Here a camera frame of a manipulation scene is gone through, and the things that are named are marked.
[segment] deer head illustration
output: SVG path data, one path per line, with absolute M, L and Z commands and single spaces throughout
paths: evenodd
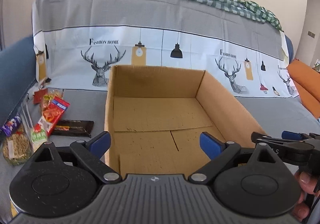
M 106 79 L 104 73 L 111 69 L 111 66 L 110 66 L 111 64 L 114 64 L 114 63 L 117 63 L 118 61 L 120 61 L 123 58 L 123 56 L 125 55 L 125 52 L 126 52 L 126 50 L 125 50 L 124 53 L 120 56 L 119 50 L 117 49 L 116 46 L 115 46 L 115 48 L 116 48 L 116 50 L 118 52 L 117 57 L 115 59 L 112 59 L 112 55 L 110 54 L 110 60 L 106 61 L 104 63 L 103 67 L 99 67 L 98 66 L 97 61 L 93 58 L 94 53 L 91 55 L 90 58 L 87 56 L 87 54 L 88 54 L 89 50 L 91 49 L 91 47 L 84 54 L 82 54 L 82 51 L 81 51 L 82 58 L 85 61 L 90 62 L 92 64 L 91 68 L 93 68 L 94 71 L 96 72 L 96 76 L 95 76 L 95 78 L 93 79 L 93 82 L 92 82 L 93 86 L 105 86 L 105 85 L 108 85 L 109 79 Z
M 279 77 L 282 79 L 282 81 L 287 85 L 287 89 L 288 89 L 289 94 L 290 94 L 290 95 L 293 95 L 293 93 L 294 93 L 294 88 L 293 88 L 292 86 L 290 86 L 290 79 L 291 79 L 291 77 L 287 75 L 287 80 L 285 80 L 285 79 L 281 76 L 281 74 L 280 74 L 279 71 L 278 71 L 278 75 L 279 75 Z
M 235 68 L 235 67 L 233 66 L 232 74 L 229 75 L 227 69 L 225 69 L 225 67 L 224 67 L 224 64 L 223 64 L 223 66 L 221 66 L 221 60 L 222 60 L 222 58 L 220 58 L 219 62 L 217 62 L 217 60 L 215 59 L 216 64 L 218 65 L 218 68 L 224 72 L 224 75 L 229 79 L 230 85 L 231 85 L 233 91 L 234 91 L 235 93 L 241 93 L 242 91 L 245 91 L 246 88 L 245 88 L 244 86 L 240 86 L 240 85 L 237 85 L 237 84 L 235 83 L 236 73 L 238 73 L 238 72 L 240 71 L 240 69 L 241 69 L 241 64 L 240 64 L 240 66 L 239 66 L 239 65 L 238 65 L 238 62 L 236 61 L 237 68 Z

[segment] black circular mount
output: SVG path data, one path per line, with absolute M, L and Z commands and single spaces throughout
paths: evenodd
M 33 163 L 10 184 L 10 198 L 19 212 L 50 218 L 66 216 L 87 206 L 97 191 L 93 176 L 78 167 Z
M 213 192 L 230 210 L 241 215 L 272 218 L 289 212 L 300 196 L 292 174 L 273 163 L 234 167 L 217 176 Z

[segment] human hand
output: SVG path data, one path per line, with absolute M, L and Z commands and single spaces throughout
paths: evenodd
M 301 195 L 298 201 L 298 204 L 295 206 L 295 208 L 293 209 L 292 215 L 298 220 L 298 221 L 302 221 L 304 218 L 306 218 L 309 214 L 309 207 L 303 202 L 304 201 L 304 197 L 306 193 L 309 194 L 315 194 L 313 192 L 313 190 L 316 187 L 317 184 L 317 178 L 309 175 L 306 172 L 302 172 L 301 174 L 299 173 L 299 171 L 297 171 L 294 174 L 294 177 L 296 178 L 296 180 L 299 182 L 299 185 L 302 189 L 301 191 Z M 317 192 L 315 194 L 315 196 L 319 196 L 320 191 Z

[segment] blue gripper pad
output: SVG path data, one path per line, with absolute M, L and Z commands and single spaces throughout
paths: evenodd
M 283 131 L 281 135 L 282 139 L 301 141 L 303 137 L 299 133 Z
M 110 146 L 111 136 L 107 131 L 103 131 L 86 143 L 88 151 L 99 159 L 108 151 Z
M 199 142 L 202 151 L 204 151 L 210 160 L 216 158 L 226 148 L 226 145 L 223 142 L 220 142 L 207 132 L 201 133 Z

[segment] food bag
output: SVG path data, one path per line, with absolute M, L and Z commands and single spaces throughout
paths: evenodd
M 23 124 L 20 124 L 17 131 L 4 140 L 2 152 L 3 157 L 11 165 L 25 163 L 30 158 L 31 146 Z
M 6 122 L 2 127 L 1 131 L 3 131 L 6 136 L 11 136 L 19 127 L 21 124 L 21 117 L 19 115 L 16 115 L 14 118 Z
M 63 90 L 61 89 L 48 89 L 47 93 L 42 96 L 41 103 L 40 103 L 40 113 L 43 113 L 43 110 L 47 108 L 50 102 L 55 98 L 58 97 L 60 99 L 63 98 Z
M 42 116 L 31 132 L 33 151 L 48 140 L 57 122 L 62 117 L 65 110 L 69 107 L 66 101 L 54 97 L 42 111 Z

